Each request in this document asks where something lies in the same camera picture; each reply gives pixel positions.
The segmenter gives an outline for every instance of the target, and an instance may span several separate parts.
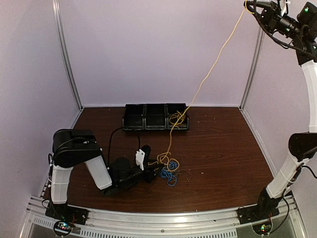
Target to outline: white backdrop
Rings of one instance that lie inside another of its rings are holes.
[[[290,16],[296,17],[305,3],[305,0],[292,1]],[[288,152],[289,137],[309,129],[307,86],[294,50],[284,50],[265,37],[246,111],[262,138],[272,170],[278,171]],[[317,171],[316,160],[309,162],[314,171]],[[293,188],[309,237],[315,238],[317,181],[303,169]]]
[[[84,106],[191,102],[243,1],[67,0],[60,3]],[[240,105],[258,25],[245,12],[196,105]]]
[[[77,115],[52,2],[0,3],[0,237],[17,237],[47,176],[53,133]]]

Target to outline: tangled blue string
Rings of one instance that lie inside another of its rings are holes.
[[[178,164],[174,161],[171,161],[169,164],[168,164],[168,168],[170,170],[174,170],[176,169],[178,166]],[[177,174],[178,174],[178,171],[173,171],[173,172],[170,172],[168,171],[167,167],[165,166],[161,171],[160,171],[160,177],[163,178],[163,179],[167,179],[167,185],[168,186],[171,186],[171,187],[174,187],[176,184],[177,184]]]

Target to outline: wood grain surface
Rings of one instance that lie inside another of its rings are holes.
[[[91,129],[106,158],[111,132],[121,126],[124,108],[86,108],[75,128]],[[238,108],[191,108],[190,130],[175,132],[171,152],[182,172],[175,187],[157,177],[140,182],[129,191],[104,197],[86,166],[71,174],[68,202],[89,208],[123,212],[189,212],[223,209],[257,202],[271,180],[268,165]],[[168,132],[142,132],[141,145],[152,148],[150,158],[168,148]],[[113,138],[111,160],[133,159],[138,140],[132,132],[118,131]]]

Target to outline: ventilation grille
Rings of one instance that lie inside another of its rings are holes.
[[[33,223],[37,224],[37,225],[40,225],[42,227],[48,227],[48,228],[53,228],[53,225],[54,225],[53,222],[50,222],[50,221],[47,221],[45,219],[41,219],[41,218],[38,218],[38,217],[34,218]]]
[[[140,236],[109,235],[108,233],[88,231],[88,230],[81,230],[80,235],[81,237],[85,237],[85,238],[145,238]],[[212,233],[210,235],[204,235],[204,236],[191,236],[191,237],[181,236],[177,238],[237,238],[237,232],[234,229],[234,230],[229,230],[224,232],[216,232],[216,233]]]

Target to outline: yellow string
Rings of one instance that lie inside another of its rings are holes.
[[[244,6],[246,7],[246,10],[247,10],[249,13],[254,14],[254,12],[251,12],[250,10],[248,10],[248,8],[247,8],[247,0],[245,1]]]
[[[195,96],[194,96],[194,98],[193,98],[191,104],[186,108],[186,110],[185,110],[182,114],[181,114],[181,113],[178,113],[178,114],[177,114],[177,121],[176,121],[175,123],[173,123],[173,127],[172,127],[172,129],[170,130],[170,132],[169,132],[169,146],[168,146],[167,151],[166,151],[165,153],[162,153],[162,154],[158,155],[158,157],[157,157],[158,162],[161,163],[161,164],[166,165],[168,171],[170,171],[170,172],[173,172],[173,171],[175,171],[175,170],[177,170],[177,169],[179,168],[179,162],[178,162],[176,159],[170,159],[170,158],[168,157],[168,156],[171,154],[171,153],[170,153],[170,148],[171,148],[171,146],[172,146],[172,132],[173,132],[174,128],[179,125],[179,122],[183,122],[182,119],[185,118],[186,112],[188,111],[188,109],[190,109],[190,107],[191,107],[191,105],[193,104],[194,100],[196,99],[198,93],[200,92],[200,89],[201,89],[202,85],[204,84],[204,82],[205,82],[205,81],[207,80],[207,78],[209,77],[209,75],[210,75],[210,73],[212,72],[212,70],[213,70],[213,68],[215,67],[215,65],[218,63],[219,58],[220,58],[220,56],[221,56],[221,53],[222,53],[224,47],[227,45],[227,43],[229,42],[229,40],[230,40],[231,37],[233,36],[234,32],[236,31],[237,26],[238,26],[240,20],[242,19],[242,16],[243,16],[243,14],[244,14],[244,11],[245,11],[245,9],[243,9],[243,11],[242,11],[242,13],[241,13],[241,15],[240,15],[240,17],[239,17],[239,19],[238,19],[236,25],[234,26],[234,28],[233,28],[233,30],[232,30],[230,36],[229,36],[229,38],[226,40],[226,42],[225,42],[225,43],[223,44],[223,46],[221,47],[220,52],[219,52],[219,54],[218,54],[218,57],[217,57],[216,61],[213,63],[213,65],[212,65],[212,67],[210,68],[209,72],[207,73],[206,77],[201,81],[201,83],[200,83],[200,85],[199,85],[199,87],[198,87],[198,90],[197,90],[197,92],[196,92],[196,94],[195,94]],[[176,168],[175,170],[172,170],[172,171],[171,171],[171,170],[169,170],[169,168],[168,168],[168,164],[169,164],[169,162],[172,161],[172,160],[175,161],[175,162],[178,164],[178,166],[177,166],[177,168]]]

